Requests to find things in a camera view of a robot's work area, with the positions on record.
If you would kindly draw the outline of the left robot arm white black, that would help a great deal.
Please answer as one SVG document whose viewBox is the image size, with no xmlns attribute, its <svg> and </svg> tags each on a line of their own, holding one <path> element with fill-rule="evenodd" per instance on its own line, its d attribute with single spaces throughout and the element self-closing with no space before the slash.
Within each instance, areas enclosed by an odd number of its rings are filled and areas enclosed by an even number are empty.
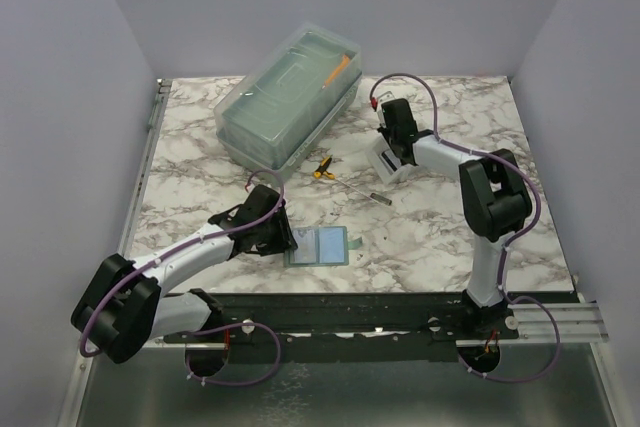
<svg viewBox="0 0 640 427">
<path fill-rule="evenodd" d="M 207 268 L 247 254 L 271 256 L 296 248 L 282 191 L 254 187 L 247 199 L 213 215 L 200 229 L 155 254 L 127 259 L 112 254 L 99 265 L 71 314 L 85 357 L 116 364 L 156 337 L 190 332 L 214 340 L 222 327 L 203 293 L 171 291 Z"/>
</svg>

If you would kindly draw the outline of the white card tray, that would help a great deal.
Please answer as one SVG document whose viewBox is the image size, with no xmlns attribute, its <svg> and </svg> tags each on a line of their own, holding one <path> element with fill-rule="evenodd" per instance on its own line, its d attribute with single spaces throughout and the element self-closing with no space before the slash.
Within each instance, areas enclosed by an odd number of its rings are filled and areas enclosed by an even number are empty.
<svg viewBox="0 0 640 427">
<path fill-rule="evenodd" d="M 372 144 L 366 151 L 366 157 L 386 186 L 404 182 L 414 170 L 412 165 L 402 164 L 384 140 Z"/>
</svg>

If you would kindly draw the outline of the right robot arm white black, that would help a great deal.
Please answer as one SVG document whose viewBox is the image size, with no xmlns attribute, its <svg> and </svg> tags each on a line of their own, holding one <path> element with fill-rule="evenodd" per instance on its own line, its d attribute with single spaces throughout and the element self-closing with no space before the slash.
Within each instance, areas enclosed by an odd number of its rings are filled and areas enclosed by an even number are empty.
<svg viewBox="0 0 640 427">
<path fill-rule="evenodd" d="M 383 141 L 372 164 L 389 183 L 407 167 L 419 167 L 458 182 L 464 219 L 474 234 L 471 276 L 454 315 L 454 327 L 480 339 L 506 315 L 504 273 L 507 241 L 524 227 L 532 202 L 513 153 L 473 153 L 417 126 L 405 99 L 373 102 Z"/>
</svg>

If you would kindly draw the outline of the white card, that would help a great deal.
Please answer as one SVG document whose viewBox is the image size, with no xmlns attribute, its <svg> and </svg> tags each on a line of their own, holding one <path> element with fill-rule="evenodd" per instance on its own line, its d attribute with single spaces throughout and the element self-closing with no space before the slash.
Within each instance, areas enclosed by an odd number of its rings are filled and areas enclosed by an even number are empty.
<svg viewBox="0 0 640 427">
<path fill-rule="evenodd" d="M 317 260 L 316 229 L 296 229 L 293 234 L 297 249 L 292 253 L 292 262 L 294 264 L 315 263 Z"/>
</svg>

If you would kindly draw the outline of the green leather card holder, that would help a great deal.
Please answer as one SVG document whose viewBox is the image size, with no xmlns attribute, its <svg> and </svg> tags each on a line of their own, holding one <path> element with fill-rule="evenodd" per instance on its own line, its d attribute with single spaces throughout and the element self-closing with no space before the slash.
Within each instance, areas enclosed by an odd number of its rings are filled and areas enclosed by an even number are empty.
<svg viewBox="0 0 640 427">
<path fill-rule="evenodd" d="M 345 266 L 349 264 L 349 254 L 352 250 L 358 250 L 363 245 L 361 237 L 350 239 L 345 226 L 312 226 L 302 228 L 315 228 L 317 241 L 317 260 L 312 264 L 294 264 L 292 253 L 286 251 L 283 255 L 284 266 L 294 267 L 331 267 Z"/>
</svg>

